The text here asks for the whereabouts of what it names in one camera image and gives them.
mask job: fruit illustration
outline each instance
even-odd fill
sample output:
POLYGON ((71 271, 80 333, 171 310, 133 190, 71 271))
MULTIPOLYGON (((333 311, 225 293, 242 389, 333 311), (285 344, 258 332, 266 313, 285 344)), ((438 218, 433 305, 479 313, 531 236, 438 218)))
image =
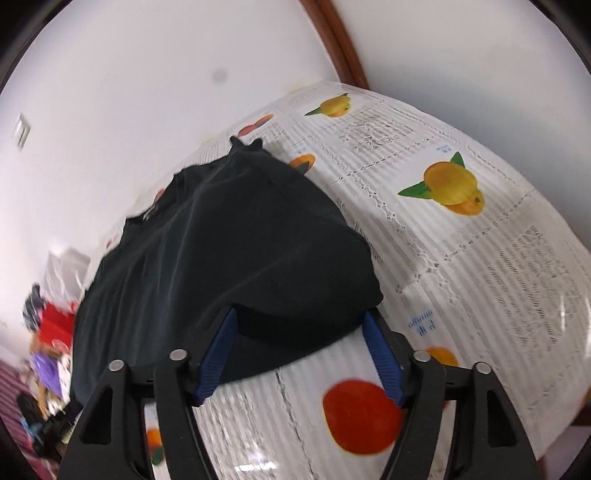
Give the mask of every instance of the fruit illustration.
POLYGON ((482 192, 476 189, 465 202, 458 205, 445 205, 445 207, 460 215, 478 215, 484 208, 484 197, 482 192))
POLYGON ((404 411, 383 388, 364 380, 344 380, 324 394, 322 407, 335 442, 356 455, 375 455, 392 445, 404 411))
POLYGON ((265 115, 262 118, 259 118, 259 120, 257 120, 256 122, 253 123, 253 125, 255 126, 255 128, 259 128, 262 127, 263 125, 265 125, 271 118, 273 118, 273 114, 269 113, 268 115, 265 115))
POLYGON ((292 161, 290 161, 289 165, 290 167, 293 167, 303 175, 310 171, 315 161, 315 156, 311 153, 307 153, 304 155, 300 155, 297 158, 294 158, 292 161))
POLYGON ((257 120, 256 122, 254 122, 252 125, 247 125, 245 127, 243 127, 238 133, 237 133, 237 137, 244 137, 244 135, 248 135, 249 133, 251 133, 253 130, 256 130, 259 127, 262 127, 263 125, 265 125, 271 118, 273 118, 273 114, 272 113, 268 113, 267 115, 259 118, 259 120, 257 120))
POLYGON ((349 98, 348 93, 344 93, 343 95, 322 102, 318 108, 308 112, 305 116, 322 113, 331 118, 336 118, 338 116, 343 116, 349 110, 351 110, 351 98, 349 98))
POLYGON ((460 364, 457 361, 456 356, 451 352, 450 349, 444 346, 432 346, 427 348, 427 352, 431 354, 439 363, 443 365, 449 365, 450 367, 459 367, 460 364))
POLYGON ((148 454, 152 465, 160 465, 164 460, 164 448, 162 447, 162 438, 160 437, 160 430, 149 429, 146 432, 148 439, 148 454))
POLYGON ((435 200, 459 215, 478 215, 485 205, 484 195, 478 190, 478 181, 464 165, 459 152, 448 162, 430 165, 423 174, 422 182, 398 194, 402 197, 435 200))

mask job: yellow peach print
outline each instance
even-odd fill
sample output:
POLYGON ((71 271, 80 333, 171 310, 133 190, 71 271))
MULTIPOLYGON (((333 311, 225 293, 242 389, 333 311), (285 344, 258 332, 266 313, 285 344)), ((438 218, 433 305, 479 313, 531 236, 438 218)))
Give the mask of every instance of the yellow peach print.
POLYGON ((308 112, 305 114, 305 116, 318 115, 319 113, 322 113, 323 115, 335 118, 338 116, 343 116, 349 110, 351 110, 351 98, 349 98, 348 93, 344 93, 338 97, 325 100, 318 108, 308 112))
POLYGON ((478 181, 467 170, 462 155, 456 152, 449 162, 430 165, 423 181, 398 192, 403 197, 435 200, 459 215, 478 215, 484 208, 484 196, 478 181))
POLYGON ((451 367, 460 366, 456 356, 449 348, 445 348, 444 346, 432 346, 427 348, 427 352, 430 353, 431 356, 435 357, 435 360, 443 365, 450 365, 451 367))

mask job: metal screw head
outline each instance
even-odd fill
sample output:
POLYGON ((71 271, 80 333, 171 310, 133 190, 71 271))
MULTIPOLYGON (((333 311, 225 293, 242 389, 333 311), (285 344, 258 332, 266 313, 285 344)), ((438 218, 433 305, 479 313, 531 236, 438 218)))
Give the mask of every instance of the metal screw head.
POLYGON ((125 366, 125 362, 123 360, 113 360, 110 364, 109 364, 109 370, 111 370, 112 372, 118 372, 119 370, 121 370, 123 367, 125 366))
POLYGON ((413 357, 417 362, 428 362, 431 359, 431 355, 425 350, 417 350, 414 352, 413 357))
POLYGON ((476 370, 478 370, 483 375, 488 375, 492 372, 492 368, 486 362, 478 362, 476 364, 476 370))
POLYGON ((177 348, 176 350, 170 352, 169 357, 171 360, 178 362, 180 360, 184 360, 187 357, 187 351, 183 350, 182 348, 177 348))

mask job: black t-shirt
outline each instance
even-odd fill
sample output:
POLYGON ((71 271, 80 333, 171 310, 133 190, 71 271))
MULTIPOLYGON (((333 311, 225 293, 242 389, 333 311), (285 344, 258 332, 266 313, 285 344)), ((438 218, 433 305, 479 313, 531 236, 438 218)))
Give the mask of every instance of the black t-shirt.
POLYGON ((232 142, 227 156, 177 173, 101 262, 74 329, 83 404, 110 361, 190 349, 223 306, 238 312, 228 382, 329 345, 382 300, 368 245, 336 205, 260 140, 232 142))

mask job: purple bag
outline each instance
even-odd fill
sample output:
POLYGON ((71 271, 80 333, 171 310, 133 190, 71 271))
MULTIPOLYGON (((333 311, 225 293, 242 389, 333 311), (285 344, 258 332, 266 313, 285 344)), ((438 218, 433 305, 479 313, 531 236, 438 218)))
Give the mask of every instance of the purple bag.
POLYGON ((57 361, 44 353, 35 352, 31 355, 31 365, 37 372, 42 385, 61 398, 60 373, 57 369, 57 361))

